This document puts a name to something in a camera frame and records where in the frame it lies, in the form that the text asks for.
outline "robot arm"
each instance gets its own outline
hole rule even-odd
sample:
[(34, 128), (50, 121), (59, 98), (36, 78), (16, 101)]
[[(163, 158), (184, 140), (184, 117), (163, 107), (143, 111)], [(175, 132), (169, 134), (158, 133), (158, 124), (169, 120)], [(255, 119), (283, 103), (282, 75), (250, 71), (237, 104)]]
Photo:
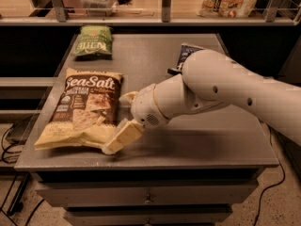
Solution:
[(236, 105), (301, 145), (301, 88), (262, 77), (231, 58), (200, 50), (184, 62), (182, 74), (140, 90), (131, 112), (146, 128)]

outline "drawer knob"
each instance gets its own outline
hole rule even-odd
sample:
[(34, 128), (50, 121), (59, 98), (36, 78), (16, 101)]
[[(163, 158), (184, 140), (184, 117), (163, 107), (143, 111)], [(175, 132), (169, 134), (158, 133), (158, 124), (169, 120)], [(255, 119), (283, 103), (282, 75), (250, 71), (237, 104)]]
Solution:
[(148, 195), (147, 195), (147, 199), (144, 201), (144, 204), (150, 205), (150, 204), (152, 204), (152, 203), (153, 203), (153, 200), (151, 199), (151, 195), (148, 194)]

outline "speckled floor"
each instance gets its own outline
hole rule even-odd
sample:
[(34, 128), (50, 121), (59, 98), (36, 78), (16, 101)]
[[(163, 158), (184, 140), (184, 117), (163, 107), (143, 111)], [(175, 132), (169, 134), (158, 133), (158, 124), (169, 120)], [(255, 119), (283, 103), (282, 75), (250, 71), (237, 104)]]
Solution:
[[(263, 125), (267, 136), (269, 130)], [(285, 170), (285, 181), (276, 187), (265, 191), (261, 200), (261, 213), (256, 225), (258, 226), (293, 226), (300, 225), (301, 221), (301, 181), (297, 177), (292, 164), (283, 152), (275, 136), (271, 136), (272, 146)], [(268, 186), (276, 184), (283, 178), (281, 167), (266, 169), (259, 177), (260, 186), (241, 204), (232, 206), (231, 214), (224, 222), (216, 223), (216, 226), (251, 226), (254, 224), (255, 217), (259, 209), (261, 192)], [(13, 176), (0, 175), (0, 202), (4, 200)], [(15, 186), (5, 203), (3, 209), (7, 212), (9, 202), (17, 189), (20, 179), (18, 178)], [(30, 213), (41, 200), (35, 192), (36, 182), (31, 180), (26, 188), (22, 203), (24, 208), (21, 212), (16, 212), (11, 216), (18, 226), (24, 226)], [(29, 226), (70, 226), (63, 219), (64, 209), (53, 208), (47, 202), (43, 202), (29, 222)], [(0, 214), (0, 226), (13, 226), (3, 213)]]

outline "gray tabletop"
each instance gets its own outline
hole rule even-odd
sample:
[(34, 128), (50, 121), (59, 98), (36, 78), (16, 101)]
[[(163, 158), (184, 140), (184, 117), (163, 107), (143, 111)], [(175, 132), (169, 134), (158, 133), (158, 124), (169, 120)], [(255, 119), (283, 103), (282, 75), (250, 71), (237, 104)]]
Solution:
[[(146, 130), (141, 139), (110, 156), (89, 147), (35, 151), (33, 144), (64, 90), (67, 68), (123, 73), (123, 94), (169, 78), (166, 69), (175, 67), (183, 42), (225, 53), (215, 34), (127, 34), (113, 39), (111, 59), (83, 61), (68, 55), (16, 170), (235, 169), (278, 164), (258, 119), (232, 105)], [(129, 116), (127, 108), (119, 110), (119, 119), (124, 116)]]

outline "drawer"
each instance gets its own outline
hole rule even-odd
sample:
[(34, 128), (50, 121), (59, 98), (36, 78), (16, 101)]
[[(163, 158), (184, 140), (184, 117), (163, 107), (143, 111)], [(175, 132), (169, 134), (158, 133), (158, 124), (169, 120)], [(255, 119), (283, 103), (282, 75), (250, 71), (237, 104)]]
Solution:
[(243, 202), (258, 186), (248, 182), (114, 182), (38, 184), (36, 190), (54, 207), (96, 207)]
[(68, 211), (64, 219), (73, 226), (108, 225), (196, 225), (225, 220), (228, 206), (130, 207)]

